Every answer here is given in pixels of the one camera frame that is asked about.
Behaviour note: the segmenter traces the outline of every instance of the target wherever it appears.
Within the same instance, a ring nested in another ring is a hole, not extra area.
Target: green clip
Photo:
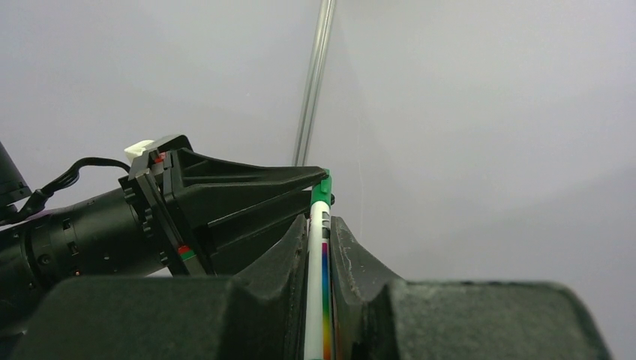
[[[311,190],[311,205],[313,205],[316,201],[322,201],[327,205],[332,205],[332,177],[329,175],[328,178],[322,180],[320,184],[313,187]]]

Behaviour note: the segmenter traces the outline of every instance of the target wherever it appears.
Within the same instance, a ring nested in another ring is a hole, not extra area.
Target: white stick
[[[329,278],[329,205],[316,201],[309,224],[307,307],[304,321],[304,359],[330,359],[332,354],[331,281]]]

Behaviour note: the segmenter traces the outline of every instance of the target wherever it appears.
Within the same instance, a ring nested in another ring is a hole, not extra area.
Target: red marking
[[[322,346],[322,358],[323,360],[332,360],[332,345],[327,340]]]
[[[154,163],[155,164],[159,164],[159,163],[163,162],[165,158],[166,158],[166,153],[162,152],[162,153],[159,154],[159,157],[154,159]]]
[[[183,245],[177,251],[179,252],[179,255],[183,255],[190,251],[190,248],[187,245]]]

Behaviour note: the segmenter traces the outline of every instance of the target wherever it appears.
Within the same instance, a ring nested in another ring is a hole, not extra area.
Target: white backdrop
[[[32,189],[77,158],[187,134],[195,151],[288,165],[319,2],[3,1],[0,139]],[[85,169],[52,206],[116,188]]]
[[[636,353],[636,4],[337,3],[310,164],[410,279],[567,284]]]

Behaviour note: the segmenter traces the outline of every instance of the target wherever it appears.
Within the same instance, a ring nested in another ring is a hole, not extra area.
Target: screw
[[[41,265],[49,265],[51,263],[51,256],[48,256],[46,254],[40,256],[37,261],[41,264]]]
[[[168,256],[163,251],[159,253],[159,261],[161,261],[161,265],[163,266],[168,266],[170,263],[170,261],[168,261]]]

